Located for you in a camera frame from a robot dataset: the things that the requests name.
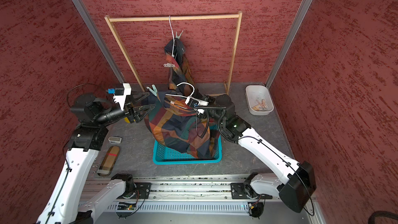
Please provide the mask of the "green clothespin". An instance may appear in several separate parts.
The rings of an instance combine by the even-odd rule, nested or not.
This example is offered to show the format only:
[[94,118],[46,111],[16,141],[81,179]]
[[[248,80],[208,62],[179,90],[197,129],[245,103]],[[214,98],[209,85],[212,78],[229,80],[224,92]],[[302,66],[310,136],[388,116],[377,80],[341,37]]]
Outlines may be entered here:
[[158,97],[158,90],[155,85],[151,85],[151,87],[146,88],[151,94],[153,94],[155,97]]

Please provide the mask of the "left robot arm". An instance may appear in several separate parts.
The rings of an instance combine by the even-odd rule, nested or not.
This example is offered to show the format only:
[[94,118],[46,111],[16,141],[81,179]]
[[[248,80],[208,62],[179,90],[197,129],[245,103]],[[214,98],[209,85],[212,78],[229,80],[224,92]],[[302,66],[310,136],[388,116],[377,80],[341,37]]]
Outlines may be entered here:
[[63,152],[65,164],[47,205],[38,217],[38,224],[94,224],[117,198],[138,196],[132,176],[117,174],[88,203],[78,205],[90,169],[108,134],[107,127],[124,118],[132,122],[142,121],[155,107],[144,104],[148,96],[150,92],[129,92],[115,95],[114,103],[92,93],[75,99],[70,109],[78,118],[79,125],[66,144],[67,150]]

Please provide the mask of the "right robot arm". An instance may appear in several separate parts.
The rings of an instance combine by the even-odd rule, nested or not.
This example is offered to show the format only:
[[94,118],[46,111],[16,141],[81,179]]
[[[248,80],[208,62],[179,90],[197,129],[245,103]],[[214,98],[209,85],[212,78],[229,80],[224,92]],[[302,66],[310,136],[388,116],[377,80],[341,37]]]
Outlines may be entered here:
[[209,118],[215,121],[221,136],[237,144],[262,161],[275,174],[274,179],[252,173],[245,181],[246,195],[253,194],[279,197],[292,211],[300,213],[307,203],[312,203],[312,195],[317,186],[313,166],[285,155],[267,142],[235,111],[231,98],[222,94],[216,97],[206,95]]

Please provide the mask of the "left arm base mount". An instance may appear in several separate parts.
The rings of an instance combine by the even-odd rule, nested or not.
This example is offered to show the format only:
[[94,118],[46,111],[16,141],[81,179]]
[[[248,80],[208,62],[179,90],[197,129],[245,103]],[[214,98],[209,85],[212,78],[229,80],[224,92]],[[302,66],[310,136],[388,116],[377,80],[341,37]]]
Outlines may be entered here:
[[149,199],[152,183],[135,183],[135,188],[131,193],[126,196],[120,196],[117,200],[137,200],[137,199]]

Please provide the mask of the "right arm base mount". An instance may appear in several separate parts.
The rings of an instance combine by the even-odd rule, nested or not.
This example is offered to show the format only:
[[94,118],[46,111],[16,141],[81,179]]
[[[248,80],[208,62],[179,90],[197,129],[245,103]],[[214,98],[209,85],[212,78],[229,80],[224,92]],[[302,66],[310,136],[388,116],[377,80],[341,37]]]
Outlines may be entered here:
[[258,200],[261,196],[245,183],[231,183],[230,187],[231,196],[234,200]]

